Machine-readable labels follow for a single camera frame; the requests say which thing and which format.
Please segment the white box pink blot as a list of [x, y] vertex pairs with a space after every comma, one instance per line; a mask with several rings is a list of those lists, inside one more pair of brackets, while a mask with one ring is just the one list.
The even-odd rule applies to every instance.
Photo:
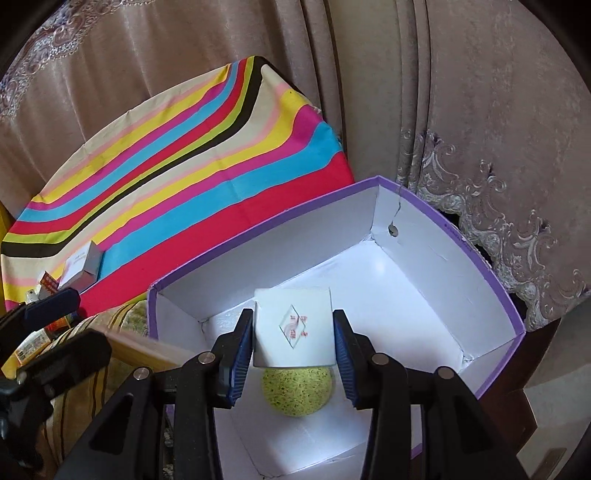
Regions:
[[74, 252], [65, 262], [59, 281], [59, 289], [73, 288], [82, 293], [98, 279], [103, 252], [89, 241]]

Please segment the white box diamond logo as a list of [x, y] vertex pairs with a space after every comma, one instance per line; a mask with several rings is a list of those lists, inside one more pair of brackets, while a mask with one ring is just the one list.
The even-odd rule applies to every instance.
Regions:
[[329, 289], [257, 289], [254, 302], [254, 366], [283, 369], [335, 365]]

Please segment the purple white cardboard box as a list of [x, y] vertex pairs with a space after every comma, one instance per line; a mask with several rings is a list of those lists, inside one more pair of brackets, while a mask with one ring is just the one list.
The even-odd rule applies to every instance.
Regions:
[[[148, 292], [152, 338], [192, 353], [235, 327], [259, 288], [327, 288], [377, 351], [427, 372], [448, 366], [476, 395], [524, 333], [509, 294], [459, 230], [402, 186], [365, 180], [287, 210], [199, 255]], [[342, 387], [304, 418], [263, 398], [250, 369], [235, 407], [215, 414], [228, 479], [356, 479], [370, 412]]]

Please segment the rainbow striped tablecloth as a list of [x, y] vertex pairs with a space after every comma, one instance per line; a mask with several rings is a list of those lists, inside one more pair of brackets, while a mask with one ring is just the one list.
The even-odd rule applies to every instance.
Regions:
[[335, 131], [269, 61], [250, 56], [172, 87], [104, 127], [27, 198], [1, 243], [5, 304], [81, 247], [102, 253], [81, 296], [95, 314], [291, 207], [353, 183]]

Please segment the red blue foam-topped box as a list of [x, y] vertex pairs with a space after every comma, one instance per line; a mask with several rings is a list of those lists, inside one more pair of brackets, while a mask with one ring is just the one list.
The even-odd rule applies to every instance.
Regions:
[[39, 299], [45, 299], [59, 291], [59, 282], [47, 271], [43, 271], [38, 278], [37, 295]]

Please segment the orange white medicine box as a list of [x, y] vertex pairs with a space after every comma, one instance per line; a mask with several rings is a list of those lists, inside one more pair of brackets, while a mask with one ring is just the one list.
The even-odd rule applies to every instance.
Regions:
[[50, 344], [51, 339], [44, 329], [32, 332], [14, 352], [18, 364], [20, 366], [26, 365]]

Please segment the green speckled sponge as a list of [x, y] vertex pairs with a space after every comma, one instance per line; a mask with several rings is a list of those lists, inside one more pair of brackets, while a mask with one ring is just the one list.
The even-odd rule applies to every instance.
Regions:
[[264, 398], [276, 411], [290, 417], [304, 417], [329, 402], [334, 376], [327, 367], [266, 369], [262, 389]]

